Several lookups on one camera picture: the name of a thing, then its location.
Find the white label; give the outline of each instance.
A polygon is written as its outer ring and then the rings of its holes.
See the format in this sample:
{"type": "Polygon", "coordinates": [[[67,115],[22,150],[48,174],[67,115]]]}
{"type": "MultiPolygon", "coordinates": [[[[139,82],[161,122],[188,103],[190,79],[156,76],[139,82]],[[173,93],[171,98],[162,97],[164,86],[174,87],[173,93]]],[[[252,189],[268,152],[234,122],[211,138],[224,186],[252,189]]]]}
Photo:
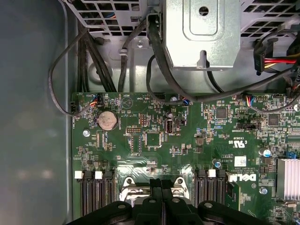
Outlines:
{"type": "Polygon", "coordinates": [[[235,167],[247,166],[247,157],[246,156],[235,156],[234,157],[234,166],[235,167]]]}
{"type": "Polygon", "coordinates": [[[231,174],[228,177],[229,182],[237,181],[256,181],[256,174],[231,174]]]}

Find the gray panel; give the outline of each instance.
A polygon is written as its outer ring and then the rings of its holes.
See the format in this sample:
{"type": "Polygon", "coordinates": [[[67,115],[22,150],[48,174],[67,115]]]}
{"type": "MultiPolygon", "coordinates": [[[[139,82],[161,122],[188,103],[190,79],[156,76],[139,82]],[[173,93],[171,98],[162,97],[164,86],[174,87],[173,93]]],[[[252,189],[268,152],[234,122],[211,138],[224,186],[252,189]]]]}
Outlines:
{"type": "MultiPolygon", "coordinates": [[[[56,0],[4,1],[0,27],[0,221],[63,224],[72,212],[68,123],[48,95],[47,72],[65,48],[64,11],[56,0]]],[[[65,64],[63,60],[54,74],[63,105],[65,64]]]]}

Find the mounting hole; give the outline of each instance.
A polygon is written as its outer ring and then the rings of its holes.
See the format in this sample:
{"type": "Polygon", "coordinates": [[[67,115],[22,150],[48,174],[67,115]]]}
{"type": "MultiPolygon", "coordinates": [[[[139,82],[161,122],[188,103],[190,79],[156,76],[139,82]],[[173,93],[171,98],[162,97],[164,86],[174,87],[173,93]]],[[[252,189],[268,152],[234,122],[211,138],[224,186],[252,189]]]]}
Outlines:
{"type": "Polygon", "coordinates": [[[208,10],[208,8],[207,8],[206,6],[202,6],[202,7],[199,9],[199,13],[200,13],[200,15],[202,15],[202,16],[208,15],[208,12],[209,12],[209,10],[208,10]]]}

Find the wire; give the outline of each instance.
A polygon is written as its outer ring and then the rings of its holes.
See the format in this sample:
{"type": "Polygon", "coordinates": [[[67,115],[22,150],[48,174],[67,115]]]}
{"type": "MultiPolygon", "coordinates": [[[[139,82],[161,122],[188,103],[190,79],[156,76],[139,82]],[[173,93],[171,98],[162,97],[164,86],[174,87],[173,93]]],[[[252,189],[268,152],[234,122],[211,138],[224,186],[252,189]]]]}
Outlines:
{"type": "Polygon", "coordinates": [[[53,89],[53,71],[54,71],[56,65],[58,64],[58,62],[67,54],[68,51],[70,51],[71,48],[73,48],[75,46],[75,44],[86,34],[87,31],[88,31],[87,28],[83,29],[75,37],[75,39],[68,45],[68,47],[66,47],[66,49],[57,57],[57,59],[51,65],[51,67],[49,69],[49,73],[48,73],[48,87],[49,87],[49,91],[50,91],[52,101],[55,104],[55,106],[58,108],[58,110],[61,111],[66,116],[82,116],[86,111],[89,110],[90,105],[84,107],[80,112],[77,112],[77,113],[69,113],[66,110],[64,110],[60,106],[60,104],[59,104],[59,102],[58,102],[58,100],[55,96],[55,93],[54,93],[54,89],[53,89]]]}
{"type": "Polygon", "coordinates": [[[150,81],[151,81],[151,64],[152,64],[152,61],[155,59],[155,55],[152,55],[152,57],[149,59],[148,61],[148,65],[147,65],[147,72],[146,72],[146,86],[147,86],[147,91],[148,93],[151,95],[151,97],[160,102],[160,103],[163,103],[163,104],[168,104],[168,105],[180,105],[182,104],[182,101],[181,100],[178,100],[178,101],[173,101],[173,102],[167,102],[163,99],[160,99],[159,97],[157,97],[154,92],[152,91],[151,87],[150,87],[150,81]]]}
{"type": "Polygon", "coordinates": [[[105,18],[112,18],[113,16],[115,16],[115,13],[111,13],[111,14],[107,15],[105,18]]]}
{"type": "Polygon", "coordinates": [[[265,59],[265,63],[296,63],[296,60],[265,59]]]}
{"type": "Polygon", "coordinates": [[[104,87],[106,86],[105,91],[106,92],[117,92],[117,90],[113,84],[112,77],[110,76],[110,73],[108,71],[108,68],[107,68],[101,54],[99,53],[97,46],[90,34],[85,35],[85,42],[86,42],[88,50],[91,54],[93,62],[96,66],[96,70],[100,77],[101,83],[104,87]]]}
{"type": "MultiPolygon", "coordinates": [[[[143,20],[137,28],[128,36],[127,40],[125,41],[122,49],[127,49],[129,47],[130,42],[137,37],[144,29],[146,29],[147,23],[146,20],[143,20]]],[[[118,83],[118,92],[123,92],[124,89],[124,81],[126,77],[126,71],[127,71],[127,56],[122,55],[121,56],[121,74],[119,78],[119,83],[118,83]]]]}
{"type": "Polygon", "coordinates": [[[154,55],[155,58],[157,60],[157,64],[163,74],[163,76],[165,77],[167,83],[170,85],[170,87],[172,88],[172,90],[185,97],[186,99],[193,101],[193,102],[209,102],[209,101],[215,101],[215,100],[219,100],[222,98],[227,98],[233,95],[239,95],[245,91],[249,91],[249,90],[256,90],[272,81],[275,81],[281,77],[283,77],[286,74],[290,74],[290,70],[289,69],[285,69],[279,73],[276,73],[273,76],[270,76],[262,81],[253,83],[251,85],[247,85],[245,87],[242,88],[238,88],[235,90],[231,90],[231,91],[226,91],[223,93],[219,93],[219,94],[210,94],[210,95],[204,95],[204,96],[191,96],[188,93],[186,93],[180,86],[179,84],[176,82],[176,80],[174,79],[169,67],[168,67],[168,63],[167,63],[167,59],[165,57],[165,52],[164,52],[164,48],[162,47],[160,38],[159,38],[159,34],[158,34],[158,29],[156,27],[156,23],[153,21],[150,21],[150,25],[149,25],[149,38],[150,41],[152,43],[152,47],[153,47],[153,51],[154,51],[154,55]]]}
{"type": "MultiPolygon", "coordinates": [[[[82,24],[78,21],[78,32],[83,29],[82,24]]],[[[82,39],[78,41],[78,60],[77,60],[77,92],[81,92],[83,89],[84,92],[89,92],[89,78],[87,70],[87,60],[86,60],[86,45],[82,39]]]]}
{"type": "Polygon", "coordinates": [[[89,52],[90,52],[90,56],[91,56],[91,58],[92,58],[94,64],[95,64],[97,74],[98,74],[98,76],[99,76],[99,78],[100,78],[100,80],[101,80],[101,83],[102,83],[102,85],[103,85],[103,87],[104,87],[104,90],[105,90],[106,92],[111,92],[112,90],[111,90],[110,86],[108,85],[107,79],[106,79],[106,77],[104,76],[103,71],[102,71],[100,65],[97,63],[97,58],[96,58],[96,56],[95,56],[93,50],[91,49],[91,46],[90,46],[90,45],[86,45],[86,46],[87,46],[87,49],[88,49],[89,52]]]}
{"type": "Polygon", "coordinates": [[[296,85],[296,86],[293,86],[293,90],[297,90],[298,88],[300,87],[300,83],[298,84],[298,85],[296,85]]]}
{"type": "Polygon", "coordinates": [[[264,68],[267,69],[267,68],[270,68],[270,67],[272,67],[272,66],[274,66],[274,65],[276,65],[276,64],[277,64],[277,63],[266,64],[266,65],[264,66],[264,68]]]}
{"type": "Polygon", "coordinates": [[[217,84],[215,78],[214,78],[214,75],[211,71],[207,71],[207,76],[208,76],[208,79],[210,80],[212,86],[214,86],[214,88],[219,92],[219,93],[222,93],[224,92],[220,87],[219,85],[217,84]]]}
{"type": "Polygon", "coordinates": [[[279,113],[285,109],[288,109],[290,108],[291,106],[293,106],[295,103],[297,103],[297,101],[300,99],[300,94],[298,94],[298,96],[293,100],[291,101],[289,104],[287,104],[286,106],[284,107],[281,107],[281,108],[278,108],[278,109],[274,109],[274,110],[260,110],[260,109],[257,109],[253,106],[250,106],[250,109],[253,109],[254,111],[258,112],[258,113],[264,113],[264,114],[271,114],[271,113],[279,113]]]}

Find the heatsink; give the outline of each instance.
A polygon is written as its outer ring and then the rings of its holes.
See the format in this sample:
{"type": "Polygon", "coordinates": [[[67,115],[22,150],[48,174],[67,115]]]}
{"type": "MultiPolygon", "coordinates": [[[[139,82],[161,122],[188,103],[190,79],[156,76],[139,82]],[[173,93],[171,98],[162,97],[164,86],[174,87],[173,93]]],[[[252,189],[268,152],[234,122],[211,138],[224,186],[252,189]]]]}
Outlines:
{"type": "Polygon", "coordinates": [[[300,160],[278,160],[277,196],[284,200],[300,200],[300,160]]]}

